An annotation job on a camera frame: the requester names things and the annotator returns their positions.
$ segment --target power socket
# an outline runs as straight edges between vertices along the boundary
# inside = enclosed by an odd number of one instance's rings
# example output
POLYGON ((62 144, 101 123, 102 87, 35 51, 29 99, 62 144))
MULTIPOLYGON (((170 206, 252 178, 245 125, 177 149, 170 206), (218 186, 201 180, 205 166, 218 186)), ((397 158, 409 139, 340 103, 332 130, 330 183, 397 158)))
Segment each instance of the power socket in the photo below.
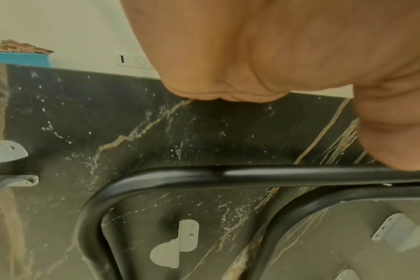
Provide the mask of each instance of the power socket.
POLYGON ((150 61, 143 56, 115 52, 117 66, 154 70, 150 61))

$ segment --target curved metal bar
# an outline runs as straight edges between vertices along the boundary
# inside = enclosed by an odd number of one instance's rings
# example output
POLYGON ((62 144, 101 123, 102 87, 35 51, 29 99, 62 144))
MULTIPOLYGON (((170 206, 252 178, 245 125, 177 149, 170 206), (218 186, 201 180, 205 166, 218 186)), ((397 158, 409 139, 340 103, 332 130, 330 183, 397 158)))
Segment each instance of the curved metal bar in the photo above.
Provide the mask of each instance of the curved metal bar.
POLYGON ((303 194, 279 210, 267 225, 261 246, 246 271, 246 280, 260 280, 279 240, 297 223, 320 210, 355 201, 413 199, 420 199, 420 185, 321 187, 303 194))
POLYGON ((370 185, 420 182, 419 172, 372 166, 181 167, 138 172, 94 194, 82 208, 76 235, 79 249, 101 280, 123 280, 105 239, 101 221, 122 200, 160 190, 246 189, 323 185, 370 185))

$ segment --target skin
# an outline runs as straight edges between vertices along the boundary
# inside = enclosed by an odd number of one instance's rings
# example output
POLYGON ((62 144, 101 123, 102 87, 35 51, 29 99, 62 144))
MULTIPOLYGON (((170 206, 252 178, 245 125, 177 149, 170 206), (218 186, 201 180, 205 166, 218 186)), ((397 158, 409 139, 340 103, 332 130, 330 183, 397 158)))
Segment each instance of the skin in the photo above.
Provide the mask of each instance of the skin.
POLYGON ((270 102, 354 85, 358 139, 420 170, 420 0, 121 0, 173 93, 270 102))

